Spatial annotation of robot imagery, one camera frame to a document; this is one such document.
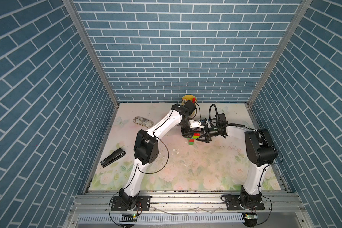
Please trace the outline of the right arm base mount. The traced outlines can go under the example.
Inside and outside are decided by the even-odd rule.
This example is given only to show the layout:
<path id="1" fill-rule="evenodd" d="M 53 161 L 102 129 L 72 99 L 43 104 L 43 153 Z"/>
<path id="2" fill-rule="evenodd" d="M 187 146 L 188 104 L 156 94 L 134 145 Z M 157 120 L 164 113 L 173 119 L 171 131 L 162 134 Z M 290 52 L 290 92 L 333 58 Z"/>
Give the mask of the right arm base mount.
<path id="1" fill-rule="evenodd" d="M 244 195 L 239 196 L 232 194 L 222 195 L 221 200 L 226 204 L 228 211 L 238 210 L 257 210 L 261 211 L 265 209 L 265 205 L 262 201 L 262 196 L 258 195 Z"/>

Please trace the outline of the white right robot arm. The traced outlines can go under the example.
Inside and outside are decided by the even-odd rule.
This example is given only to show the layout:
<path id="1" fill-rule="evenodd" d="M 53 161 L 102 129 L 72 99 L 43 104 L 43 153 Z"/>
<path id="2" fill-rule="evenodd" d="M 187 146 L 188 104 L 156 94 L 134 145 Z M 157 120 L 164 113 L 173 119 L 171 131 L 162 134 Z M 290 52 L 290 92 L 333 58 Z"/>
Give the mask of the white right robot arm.
<path id="1" fill-rule="evenodd" d="M 278 157 L 268 130 L 256 130 L 243 124 L 229 123 L 223 113 L 218 113 L 215 104 L 209 108 L 209 121 L 202 120 L 201 125 L 203 134 L 197 140 L 204 143 L 209 143 L 217 136 L 226 138 L 237 134 L 244 135 L 250 165 L 247 179 L 240 190 L 239 202 L 244 207 L 261 202 L 261 184 L 268 168 Z"/>

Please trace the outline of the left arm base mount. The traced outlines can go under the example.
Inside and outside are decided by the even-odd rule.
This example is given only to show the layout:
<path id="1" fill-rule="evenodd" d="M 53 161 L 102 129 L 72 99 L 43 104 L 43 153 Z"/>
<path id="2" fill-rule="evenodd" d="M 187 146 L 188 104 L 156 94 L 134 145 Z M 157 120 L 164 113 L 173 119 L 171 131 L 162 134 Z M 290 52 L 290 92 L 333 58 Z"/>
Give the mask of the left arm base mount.
<path id="1" fill-rule="evenodd" d="M 127 211 L 127 210 L 137 210 L 137 206 L 141 204 L 141 208 L 139 209 L 142 211 L 149 211 L 150 203 L 151 203 L 151 196 L 149 195 L 141 195 L 135 196 L 133 198 L 126 199 L 121 196 L 115 196 L 110 204 L 111 211 Z"/>

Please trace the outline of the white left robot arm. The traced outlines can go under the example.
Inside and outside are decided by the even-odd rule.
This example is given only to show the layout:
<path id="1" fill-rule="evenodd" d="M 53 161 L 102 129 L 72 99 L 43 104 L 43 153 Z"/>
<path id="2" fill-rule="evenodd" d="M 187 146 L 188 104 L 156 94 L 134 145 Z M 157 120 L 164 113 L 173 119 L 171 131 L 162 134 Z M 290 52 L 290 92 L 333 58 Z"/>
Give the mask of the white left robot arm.
<path id="1" fill-rule="evenodd" d="M 196 105 L 192 101 L 185 104 L 174 104 L 171 111 L 156 125 L 148 130 L 139 130 L 134 145 L 134 166 L 130 178 L 119 191 L 119 196 L 126 203 L 137 200 L 140 187 L 148 166 L 153 163 L 159 155 L 158 143 L 175 126 L 181 127 L 181 133 L 192 136 L 189 116 L 192 115 Z"/>

